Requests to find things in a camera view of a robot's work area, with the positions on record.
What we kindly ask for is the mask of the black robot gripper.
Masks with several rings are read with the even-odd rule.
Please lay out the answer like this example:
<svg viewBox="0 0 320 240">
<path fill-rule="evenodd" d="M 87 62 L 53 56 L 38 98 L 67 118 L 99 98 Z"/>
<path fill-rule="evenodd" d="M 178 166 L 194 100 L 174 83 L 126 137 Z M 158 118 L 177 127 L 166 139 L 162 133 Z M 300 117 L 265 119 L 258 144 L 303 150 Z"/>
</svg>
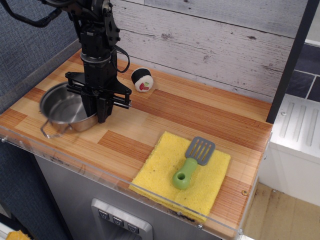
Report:
<svg viewBox="0 0 320 240">
<path fill-rule="evenodd" d="M 87 117 L 97 113 L 98 122 L 104 123 L 111 115 L 113 105 L 128 109 L 132 91 L 117 79 L 117 58 L 81 56 L 84 72 L 67 72 L 67 90 L 81 96 Z"/>
</svg>

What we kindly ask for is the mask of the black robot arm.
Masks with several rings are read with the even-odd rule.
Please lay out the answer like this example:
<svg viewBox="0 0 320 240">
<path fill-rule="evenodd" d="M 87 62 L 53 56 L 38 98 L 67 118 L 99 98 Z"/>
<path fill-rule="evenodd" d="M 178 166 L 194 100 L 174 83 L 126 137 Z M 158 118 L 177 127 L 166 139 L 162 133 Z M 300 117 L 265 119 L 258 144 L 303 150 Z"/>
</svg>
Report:
<svg viewBox="0 0 320 240">
<path fill-rule="evenodd" d="M 87 116 L 104 123 L 114 106 L 131 106 L 131 89 L 118 81 L 117 46 L 120 29 L 109 0 L 46 0 L 45 4 L 68 13 L 81 43 L 83 72 L 67 72 L 68 91 L 81 96 Z"/>
</svg>

